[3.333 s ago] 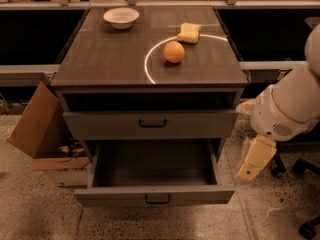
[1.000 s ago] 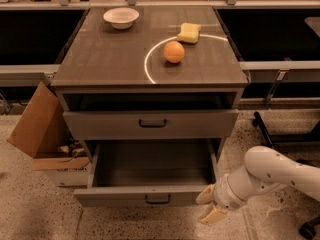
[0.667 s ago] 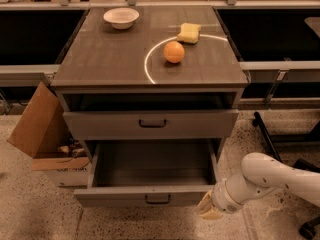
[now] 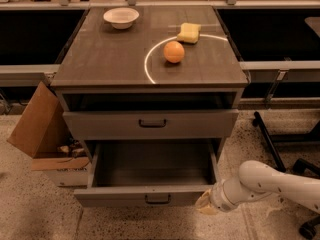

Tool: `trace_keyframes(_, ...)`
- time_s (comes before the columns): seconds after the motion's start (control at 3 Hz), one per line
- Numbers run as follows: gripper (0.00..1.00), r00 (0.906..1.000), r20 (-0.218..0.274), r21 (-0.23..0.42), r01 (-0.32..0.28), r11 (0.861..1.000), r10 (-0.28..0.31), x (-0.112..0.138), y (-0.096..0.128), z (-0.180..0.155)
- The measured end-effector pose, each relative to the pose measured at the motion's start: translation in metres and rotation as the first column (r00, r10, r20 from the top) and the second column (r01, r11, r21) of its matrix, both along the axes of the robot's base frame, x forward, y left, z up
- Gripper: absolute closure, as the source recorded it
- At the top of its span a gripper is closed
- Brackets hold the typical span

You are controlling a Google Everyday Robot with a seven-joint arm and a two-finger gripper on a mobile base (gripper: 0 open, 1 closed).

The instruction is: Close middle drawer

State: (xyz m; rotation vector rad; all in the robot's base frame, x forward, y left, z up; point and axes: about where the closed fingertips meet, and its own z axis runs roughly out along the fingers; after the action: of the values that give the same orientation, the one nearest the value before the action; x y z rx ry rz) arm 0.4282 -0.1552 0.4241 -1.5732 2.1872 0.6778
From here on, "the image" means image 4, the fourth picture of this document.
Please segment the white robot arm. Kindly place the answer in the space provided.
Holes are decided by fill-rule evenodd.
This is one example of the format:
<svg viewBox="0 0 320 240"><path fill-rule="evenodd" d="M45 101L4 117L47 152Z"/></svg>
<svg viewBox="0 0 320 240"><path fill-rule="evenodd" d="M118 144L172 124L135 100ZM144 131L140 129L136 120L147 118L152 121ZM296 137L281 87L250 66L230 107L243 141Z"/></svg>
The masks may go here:
<svg viewBox="0 0 320 240"><path fill-rule="evenodd" d="M196 201L207 215L230 212L240 204L257 202L271 195L287 198L320 213L320 180L279 172L255 160L242 163L238 173L215 183Z"/></svg>

